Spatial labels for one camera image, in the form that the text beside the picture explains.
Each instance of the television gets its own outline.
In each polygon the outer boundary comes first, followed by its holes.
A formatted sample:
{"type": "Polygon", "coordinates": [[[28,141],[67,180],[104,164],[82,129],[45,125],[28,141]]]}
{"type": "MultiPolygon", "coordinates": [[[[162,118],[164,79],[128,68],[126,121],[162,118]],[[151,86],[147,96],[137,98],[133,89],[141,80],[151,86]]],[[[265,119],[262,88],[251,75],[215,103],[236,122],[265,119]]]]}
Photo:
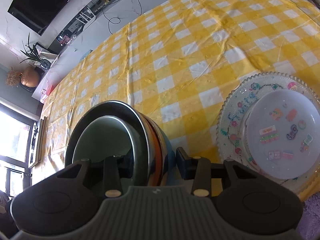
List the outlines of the television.
{"type": "Polygon", "coordinates": [[[69,0],[13,0],[8,12],[42,35],[69,0]]]}

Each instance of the black cable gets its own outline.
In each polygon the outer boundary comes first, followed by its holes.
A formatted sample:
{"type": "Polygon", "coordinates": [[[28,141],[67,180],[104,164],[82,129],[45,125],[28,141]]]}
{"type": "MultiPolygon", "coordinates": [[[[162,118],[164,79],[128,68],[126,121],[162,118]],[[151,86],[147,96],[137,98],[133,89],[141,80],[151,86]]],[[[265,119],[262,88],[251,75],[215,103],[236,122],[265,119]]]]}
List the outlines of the black cable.
{"type": "MultiPolygon", "coordinates": [[[[110,4],[117,3],[117,2],[119,2],[119,1],[120,1],[120,0],[115,1],[115,2],[113,2],[113,3],[105,4],[103,7],[105,7],[105,6],[107,6],[107,5],[110,5],[110,4]]],[[[140,9],[141,9],[141,13],[140,13],[140,15],[139,15],[139,16],[141,16],[141,15],[142,15],[142,6],[141,6],[141,3],[140,3],[140,1],[139,1],[139,0],[138,0],[138,2],[139,2],[139,5],[140,5],[140,9]]],[[[119,18],[119,17],[112,17],[111,19],[108,19],[108,18],[105,16],[105,14],[104,14],[103,9],[102,9],[102,13],[103,13],[103,16],[108,20],[108,28],[109,28],[109,32],[110,32],[111,34],[113,34],[113,33],[110,31],[110,22],[111,22],[111,23],[113,23],[113,24],[119,24],[119,23],[121,22],[120,18],[119,18]],[[114,22],[112,22],[112,21],[111,21],[112,19],[118,19],[118,20],[119,20],[119,22],[118,22],[118,23],[114,23],[114,22]]]]}

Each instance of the purple rug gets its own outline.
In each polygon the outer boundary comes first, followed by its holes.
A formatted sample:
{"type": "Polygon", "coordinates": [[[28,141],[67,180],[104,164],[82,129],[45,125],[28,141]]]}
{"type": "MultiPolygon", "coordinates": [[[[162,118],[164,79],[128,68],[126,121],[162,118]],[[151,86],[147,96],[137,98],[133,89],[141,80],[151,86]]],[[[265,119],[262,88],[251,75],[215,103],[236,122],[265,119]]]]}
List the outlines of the purple rug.
{"type": "Polygon", "coordinates": [[[297,231],[306,240],[311,240],[320,234],[320,192],[304,202],[303,214],[297,231]]]}

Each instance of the table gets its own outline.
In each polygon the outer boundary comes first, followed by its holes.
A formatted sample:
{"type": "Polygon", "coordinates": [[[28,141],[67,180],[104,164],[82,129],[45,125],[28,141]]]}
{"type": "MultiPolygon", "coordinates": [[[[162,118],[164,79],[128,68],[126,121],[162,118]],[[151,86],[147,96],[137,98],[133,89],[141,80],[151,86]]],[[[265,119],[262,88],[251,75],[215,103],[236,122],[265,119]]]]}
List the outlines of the table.
{"type": "MultiPolygon", "coordinates": [[[[320,10],[307,0],[169,0],[89,54],[48,97],[43,178],[64,167],[79,119],[105,100],[152,118],[173,148],[220,162],[216,124],[241,81],[261,71],[304,80],[320,94],[320,10]]],[[[320,190],[319,177],[300,193],[320,190]]],[[[214,181],[213,193],[220,188],[214,181]]]]}

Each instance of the plate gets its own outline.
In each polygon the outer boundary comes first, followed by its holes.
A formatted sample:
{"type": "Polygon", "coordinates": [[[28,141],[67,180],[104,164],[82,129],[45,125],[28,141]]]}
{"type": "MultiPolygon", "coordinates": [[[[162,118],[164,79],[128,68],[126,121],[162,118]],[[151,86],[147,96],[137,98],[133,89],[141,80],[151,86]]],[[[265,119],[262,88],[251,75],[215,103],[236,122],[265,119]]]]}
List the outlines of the plate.
{"type": "Polygon", "coordinates": [[[245,123],[257,165],[278,179],[307,172],[319,157],[320,115],[299,92],[280,89],[260,98],[245,123]]]}
{"type": "Polygon", "coordinates": [[[278,179],[266,174],[257,165],[245,139],[245,124],[256,102],[270,92],[288,89],[303,94],[320,112],[318,96],[302,80],[279,72],[256,74],[244,80],[224,102],[217,124],[217,145],[222,161],[236,160],[298,194],[318,176],[319,157],[304,174],[293,179],[278,179]]]}

